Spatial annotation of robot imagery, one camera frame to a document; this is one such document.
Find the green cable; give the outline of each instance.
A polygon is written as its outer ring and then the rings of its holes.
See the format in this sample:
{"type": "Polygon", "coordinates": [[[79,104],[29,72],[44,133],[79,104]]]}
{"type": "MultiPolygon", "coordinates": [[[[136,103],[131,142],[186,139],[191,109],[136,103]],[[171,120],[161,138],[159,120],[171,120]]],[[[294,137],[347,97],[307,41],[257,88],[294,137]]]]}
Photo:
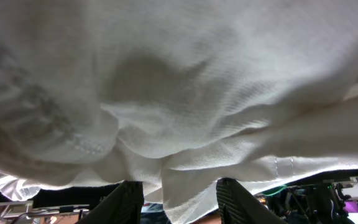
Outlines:
{"type": "Polygon", "coordinates": [[[279,187],[275,187],[269,190],[265,190],[264,192],[262,192],[262,195],[269,197],[269,196],[273,196],[275,194],[280,193],[281,191],[283,191],[284,189],[286,189],[287,186],[286,185],[281,185],[279,187]]]}

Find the white towel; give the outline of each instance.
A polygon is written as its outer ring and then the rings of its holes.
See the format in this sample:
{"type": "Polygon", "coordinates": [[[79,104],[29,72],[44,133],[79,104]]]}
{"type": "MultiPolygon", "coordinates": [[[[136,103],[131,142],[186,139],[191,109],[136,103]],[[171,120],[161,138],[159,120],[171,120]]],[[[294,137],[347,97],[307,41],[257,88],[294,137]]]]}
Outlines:
{"type": "Polygon", "coordinates": [[[14,201],[26,201],[40,191],[39,184],[29,184],[30,180],[18,179],[13,176],[0,177],[0,192],[14,201]]]}
{"type": "Polygon", "coordinates": [[[356,83],[355,0],[0,1],[0,173],[188,223],[220,177],[358,169],[356,83]]]}

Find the white cloth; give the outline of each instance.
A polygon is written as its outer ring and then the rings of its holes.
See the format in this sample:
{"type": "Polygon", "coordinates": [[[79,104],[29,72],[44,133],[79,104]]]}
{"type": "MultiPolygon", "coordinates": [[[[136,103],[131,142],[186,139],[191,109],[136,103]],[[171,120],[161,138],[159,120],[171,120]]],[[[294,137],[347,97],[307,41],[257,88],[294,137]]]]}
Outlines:
{"type": "Polygon", "coordinates": [[[0,1],[0,172],[144,182],[173,223],[358,168],[358,1],[0,1]]]}
{"type": "Polygon", "coordinates": [[[30,184],[29,180],[18,179],[13,176],[0,177],[0,192],[15,201],[25,201],[38,194],[39,184],[30,184]]]}

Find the black plastic part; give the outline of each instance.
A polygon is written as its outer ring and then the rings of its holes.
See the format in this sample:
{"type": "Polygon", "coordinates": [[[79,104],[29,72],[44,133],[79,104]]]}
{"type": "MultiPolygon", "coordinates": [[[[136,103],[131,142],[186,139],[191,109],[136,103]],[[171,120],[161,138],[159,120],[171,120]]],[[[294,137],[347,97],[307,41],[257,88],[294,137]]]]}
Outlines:
{"type": "Polygon", "coordinates": [[[291,187],[316,184],[331,184],[335,182],[348,182],[350,181],[350,177],[358,177],[358,169],[322,172],[311,177],[288,183],[287,186],[291,187]]]}
{"type": "Polygon", "coordinates": [[[216,196],[222,224],[285,224],[236,180],[218,180],[216,196]]]}
{"type": "Polygon", "coordinates": [[[80,213],[78,214],[78,221],[80,221],[82,219],[82,213],[83,213],[83,211],[80,210],[80,213]]]}
{"type": "Polygon", "coordinates": [[[142,183],[124,181],[77,224],[139,224],[143,203],[142,183]]]}
{"type": "Polygon", "coordinates": [[[60,207],[59,213],[71,213],[74,212],[74,206],[60,207]]]}
{"type": "Polygon", "coordinates": [[[40,190],[31,199],[33,201],[32,207],[50,209],[73,205],[89,205],[87,209],[93,210],[118,186],[119,184],[104,187],[70,187],[63,190],[40,190]]]}
{"type": "Polygon", "coordinates": [[[340,199],[343,200],[343,206],[345,207],[345,201],[349,200],[350,198],[352,198],[352,196],[350,195],[344,195],[343,192],[342,192],[342,189],[343,189],[343,185],[341,183],[337,184],[336,185],[336,190],[338,192],[338,196],[340,199]]]}

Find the wire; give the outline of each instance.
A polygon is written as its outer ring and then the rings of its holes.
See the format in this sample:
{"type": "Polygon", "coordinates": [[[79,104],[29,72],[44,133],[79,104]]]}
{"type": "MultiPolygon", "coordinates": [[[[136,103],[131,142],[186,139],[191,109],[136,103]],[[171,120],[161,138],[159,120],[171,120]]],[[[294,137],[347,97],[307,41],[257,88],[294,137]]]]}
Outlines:
{"type": "Polygon", "coordinates": [[[332,209],[331,209],[331,218],[334,220],[334,202],[332,200],[330,200],[330,201],[331,201],[331,207],[332,207],[332,209]]]}
{"type": "Polygon", "coordinates": [[[61,220],[63,220],[64,218],[67,218],[66,216],[61,217],[57,222],[55,222],[54,224],[60,223],[61,220]]]}
{"type": "Polygon", "coordinates": [[[287,186],[286,186],[286,185],[283,185],[283,186],[281,186],[278,190],[274,191],[273,193],[270,193],[270,192],[271,192],[271,190],[275,190],[275,189],[266,190],[265,192],[262,192],[262,194],[263,194],[264,196],[266,196],[266,197],[269,197],[269,196],[273,196],[273,195],[275,195],[275,194],[280,193],[281,191],[283,191],[283,190],[286,189],[286,188],[287,188],[287,186]]]}
{"type": "Polygon", "coordinates": [[[28,216],[28,215],[39,215],[39,214],[43,214],[46,212],[54,212],[54,211],[59,211],[59,209],[50,209],[50,210],[45,210],[45,211],[41,211],[41,212],[26,212],[26,213],[23,213],[22,215],[19,215],[15,219],[13,219],[11,224],[17,223],[19,220],[21,220],[22,218],[24,218],[25,216],[28,216]]]}
{"type": "Polygon", "coordinates": [[[299,203],[298,199],[296,199],[296,195],[295,193],[292,191],[292,189],[288,189],[288,191],[290,192],[290,194],[292,195],[292,197],[294,198],[296,204],[298,205],[299,209],[302,211],[302,213],[305,215],[306,219],[308,220],[308,223],[310,224],[310,220],[308,217],[308,214],[305,212],[305,210],[303,209],[301,203],[299,203]]]}
{"type": "Polygon", "coordinates": [[[78,221],[81,220],[81,218],[82,218],[82,213],[83,213],[83,211],[82,211],[82,209],[81,209],[81,210],[80,210],[80,213],[78,214],[78,221]]]}
{"type": "Polygon", "coordinates": [[[6,205],[0,212],[0,221],[4,220],[4,217],[12,210],[12,208],[9,208],[9,205],[6,205]]]}

